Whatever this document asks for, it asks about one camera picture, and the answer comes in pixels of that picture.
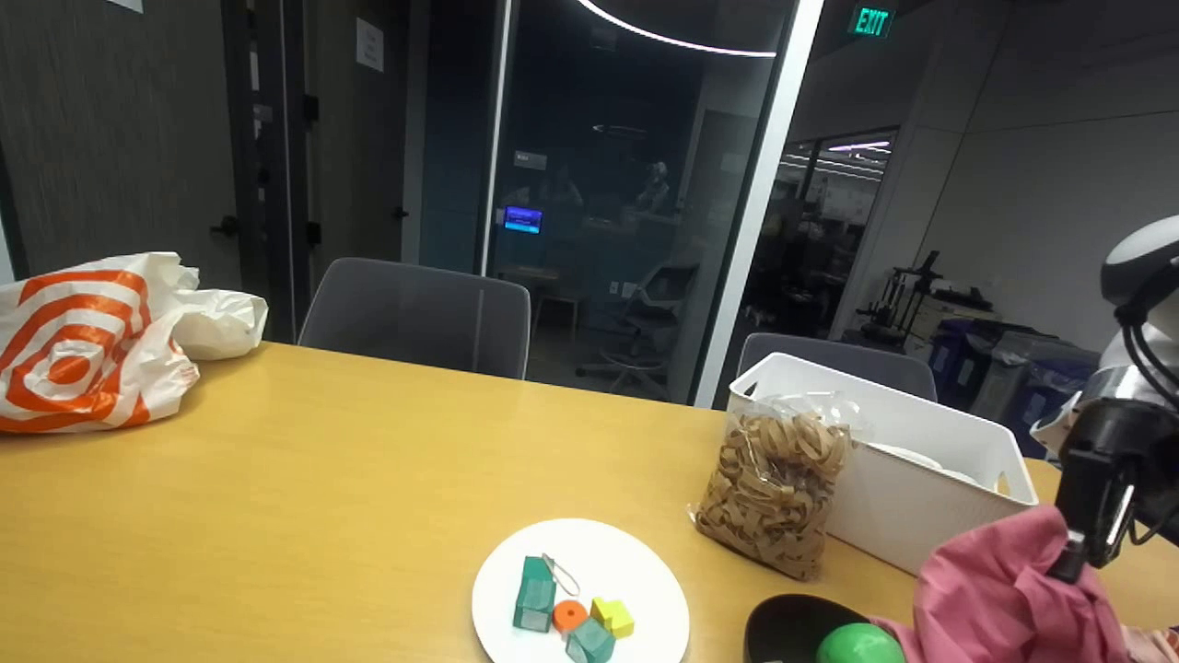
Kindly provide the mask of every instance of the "wooden table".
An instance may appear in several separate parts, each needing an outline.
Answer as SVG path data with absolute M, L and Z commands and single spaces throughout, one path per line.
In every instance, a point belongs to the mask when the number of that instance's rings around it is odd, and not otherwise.
M 471 579 L 551 514 L 668 561 L 690 660 L 739 660 L 773 594 L 911 622 L 912 579 L 840 542 L 798 585 L 698 536 L 717 439 L 717 413 L 266 345 L 207 369 L 170 425 L 0 443 L 0 660 L 481 660 Z M 1174 571 L 1144 545 L 1105 580 L 1155 625 Z

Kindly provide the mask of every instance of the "glass door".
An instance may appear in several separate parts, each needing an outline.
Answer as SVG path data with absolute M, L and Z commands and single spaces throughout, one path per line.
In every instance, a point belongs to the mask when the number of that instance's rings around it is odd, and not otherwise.
M 690 401 L 790 16 L 517 0 L 486 272 L 533 293 L 530 379 Z

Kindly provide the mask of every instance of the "pink cloth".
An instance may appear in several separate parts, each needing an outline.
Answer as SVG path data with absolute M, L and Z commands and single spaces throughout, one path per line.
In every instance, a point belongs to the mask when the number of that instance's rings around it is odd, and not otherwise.
M 950 536 L 921 567 L 911 663 L 1128 663 L 1121 622 L 1085 567 L 1075 585 L 1047 567 L 1066 549 L 1057 509 L 1032 509 Z

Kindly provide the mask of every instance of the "white box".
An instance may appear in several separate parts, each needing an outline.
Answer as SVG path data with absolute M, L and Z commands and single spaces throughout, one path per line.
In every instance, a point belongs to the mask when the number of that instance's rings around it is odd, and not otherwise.
M 1005 428 L 790 352 L 768 352 L 736 375 L 728 417 L 749 401 L 802 393 L 854 410 L 854 450 L 837 481 L 830 533 L 895 567 L 918 574 L 948 536 L 1039 506 Z

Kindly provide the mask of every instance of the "white plate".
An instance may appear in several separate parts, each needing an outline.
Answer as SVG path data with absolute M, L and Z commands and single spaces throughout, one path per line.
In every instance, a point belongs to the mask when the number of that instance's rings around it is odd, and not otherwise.
M 636 536 L 593 519 L 546 519 L 503 536 L 479 567 L 471 622 L 493 663 L 567 663 L 565 638 L 513 625 L 523 556 L 551 556 L 578 580 L 578 601 L 621 601 L 635 634 L 614 644 L 611 663 L 673 663 L 690 650 L 690 601 L 669 567 Z

